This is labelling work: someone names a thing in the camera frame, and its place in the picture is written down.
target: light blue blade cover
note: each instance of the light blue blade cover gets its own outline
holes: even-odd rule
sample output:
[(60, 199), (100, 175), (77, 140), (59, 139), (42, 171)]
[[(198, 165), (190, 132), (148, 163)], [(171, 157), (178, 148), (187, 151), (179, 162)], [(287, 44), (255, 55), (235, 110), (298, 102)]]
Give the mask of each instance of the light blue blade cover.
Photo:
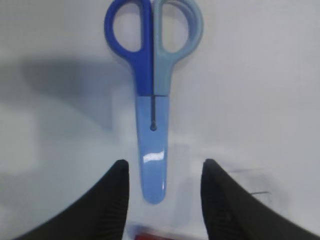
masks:
[(156, 130), (152, 131), (151, 97), (136, 97), (137, 138), (144, 199), (160, 203), (166, 194), (169, 97), (155, 97)]

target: scissor handle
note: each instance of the scissor handle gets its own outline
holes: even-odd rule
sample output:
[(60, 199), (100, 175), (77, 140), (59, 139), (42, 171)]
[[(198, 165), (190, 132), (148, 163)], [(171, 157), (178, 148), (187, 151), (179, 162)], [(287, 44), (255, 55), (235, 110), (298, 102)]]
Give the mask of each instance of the scissor handle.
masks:
[[(177, 52), (168, 52), (162, 41), (163, 5), (171, 4), (185, 15), (189, 25), (186, 44)], [(194, 0), (155, 0), (154, 3), (154, 87), (156, 96), (168, 96), (174, 65), (191, 54), (198, 46), (204, 31), (201, 10)]]
[[(114, 32), (114, 21), (118, 10), (130, 2), (137, 3), (141, 15), (142, 43), (141, 49), (135, 52), (121, 46)], [(110, 48), (132, 66), (137, 94), (151, 96), (153, 94), (153, 17), (150, 1), (114, 0), (105, 15), (104, 34)]]

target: dark blue handle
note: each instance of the dark blue handle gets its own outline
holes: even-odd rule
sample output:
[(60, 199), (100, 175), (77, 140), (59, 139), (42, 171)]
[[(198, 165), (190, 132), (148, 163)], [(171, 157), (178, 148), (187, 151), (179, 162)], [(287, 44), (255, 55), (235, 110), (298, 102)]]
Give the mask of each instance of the dark blue handle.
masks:
[[(120, 45), (114, 32), (114, 21), (118, 10), (129, 2), (137, 3), (141, 14), (142, 43), (136, 52), (128, 51)], [(153, 94), (153, 16), (150, 0), (114, 0), (106, 12), (104, 34), (110, 48), (126, 59), (135, 73), (135, 87), (139, 96)]]

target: blue scissors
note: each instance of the blue scissors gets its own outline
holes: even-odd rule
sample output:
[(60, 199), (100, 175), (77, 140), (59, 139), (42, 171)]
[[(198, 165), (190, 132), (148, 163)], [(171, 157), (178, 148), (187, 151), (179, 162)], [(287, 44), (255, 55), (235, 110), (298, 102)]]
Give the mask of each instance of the blue scissors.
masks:
[[(135, 52), (126, 50), (117, 41), (114, 21), (118, 10), (134, 2), (140, 8), (142, 43)], [(162, 9), (164, 4), (179, 8), (188, 25), (188, 40), (177, 52), (168, 52), (162, 43)], [(144, 199), (160, 203), (166, 194), (169, 95), (174, 65), (191, 54), (203, 35), (203, 17), (194, 0), (114, 0), (104, 20), (105, 38), (110, 48), (126, 59), (135, 75), (136, 122), (141, 187)]]

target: red object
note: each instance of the red object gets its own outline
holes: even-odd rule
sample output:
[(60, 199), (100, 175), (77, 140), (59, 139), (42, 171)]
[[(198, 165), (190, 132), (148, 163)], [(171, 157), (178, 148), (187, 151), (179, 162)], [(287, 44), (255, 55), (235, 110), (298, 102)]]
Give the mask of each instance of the red object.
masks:
[(170, 239), (160, 237), (160, 236), (154, 236), (150, 234), (139, 234), (135, 236), (135, 240), (170, 240)]

